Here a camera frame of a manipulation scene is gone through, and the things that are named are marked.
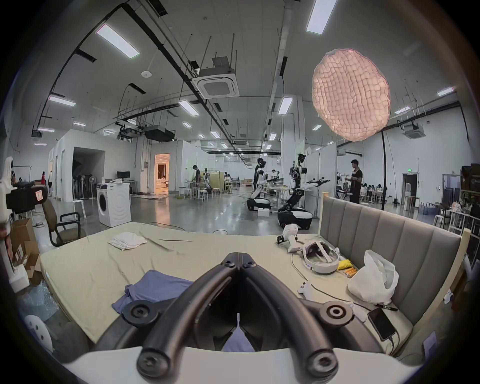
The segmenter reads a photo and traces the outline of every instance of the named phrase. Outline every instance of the smartphone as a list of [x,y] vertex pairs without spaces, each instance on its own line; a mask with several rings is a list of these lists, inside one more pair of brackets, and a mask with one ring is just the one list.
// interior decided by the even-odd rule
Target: smartphone
[[395,327],[390,320],[388,320],[388,317],[382,308],[377,308],[368,312],[368,318],[372,322],[375,331],[377,331],[380,336],[380,340],[385,341],[395,333]]

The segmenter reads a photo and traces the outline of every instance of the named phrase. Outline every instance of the washing machine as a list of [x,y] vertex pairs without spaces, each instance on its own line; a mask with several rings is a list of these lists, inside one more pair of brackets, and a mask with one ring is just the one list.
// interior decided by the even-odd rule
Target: washing machine
[[100,223],[107,227],[132,221],[129,183],[97,184],[96,201]]

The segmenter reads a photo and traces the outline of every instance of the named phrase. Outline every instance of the white vr headset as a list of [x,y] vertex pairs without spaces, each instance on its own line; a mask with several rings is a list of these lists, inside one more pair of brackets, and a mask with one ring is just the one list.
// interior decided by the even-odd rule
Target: white vr headset
[[303,259],[307,268],[319,274],[336,271],[340,260],[339,249],[331,249],[328,244],[319,240],[311,240],[303,245]]

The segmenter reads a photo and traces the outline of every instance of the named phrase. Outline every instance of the blue cloth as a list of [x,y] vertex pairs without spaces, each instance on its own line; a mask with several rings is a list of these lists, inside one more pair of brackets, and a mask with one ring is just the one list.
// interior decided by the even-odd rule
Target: blue cloth
[[[151,302],[174,299],[180,296],[192,284],[191,281],[178,277],[165,275],[151,269],[138,283],[125,286],[125,295],[112,304],[112,308],[121,313],[123,308],[132,301],[148,300]],[[254,352],[252,345],[239,327],[237,328],[222,348],[224,352]]]

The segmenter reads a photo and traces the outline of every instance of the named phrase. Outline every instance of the white towel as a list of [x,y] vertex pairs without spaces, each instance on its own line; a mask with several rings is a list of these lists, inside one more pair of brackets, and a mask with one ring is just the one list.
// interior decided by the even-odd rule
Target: white towel
[[124,251],[126,249],[137,248],[139,245],[147,243],[147,240],[142,236],[138,236],[136,233],[123,232],[113,237],[108,243]]

